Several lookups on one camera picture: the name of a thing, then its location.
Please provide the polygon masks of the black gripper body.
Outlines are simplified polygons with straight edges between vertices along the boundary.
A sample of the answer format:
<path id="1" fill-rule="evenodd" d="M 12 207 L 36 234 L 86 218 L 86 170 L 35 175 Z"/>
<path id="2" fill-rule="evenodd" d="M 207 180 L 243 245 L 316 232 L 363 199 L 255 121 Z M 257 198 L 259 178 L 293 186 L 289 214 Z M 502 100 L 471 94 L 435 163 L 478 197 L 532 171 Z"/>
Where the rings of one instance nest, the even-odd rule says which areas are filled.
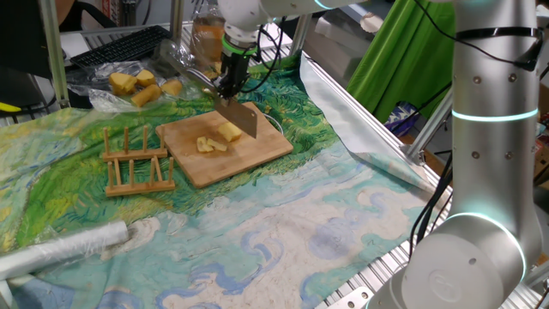
<path id="1" fill-rule="evenodd" d="M 250 57 L 244 54 L 231 53 L 221 55 L 221 84 L 242 85 L 248 77 Z"/>

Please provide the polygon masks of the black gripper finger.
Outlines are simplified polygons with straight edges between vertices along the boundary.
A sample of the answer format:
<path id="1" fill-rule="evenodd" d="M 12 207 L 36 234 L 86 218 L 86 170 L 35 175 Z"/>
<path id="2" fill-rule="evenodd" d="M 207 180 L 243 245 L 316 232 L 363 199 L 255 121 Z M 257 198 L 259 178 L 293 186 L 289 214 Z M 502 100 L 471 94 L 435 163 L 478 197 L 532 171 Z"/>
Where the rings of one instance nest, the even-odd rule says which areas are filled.
<path id="1" fill-rule="evenodd" d="M 214 79 L 214 85 L 218 95 L 222 99 L 230 99 L 238 94 L 242 88 L 243 80 L 231 76 L 218 76 Z"/>

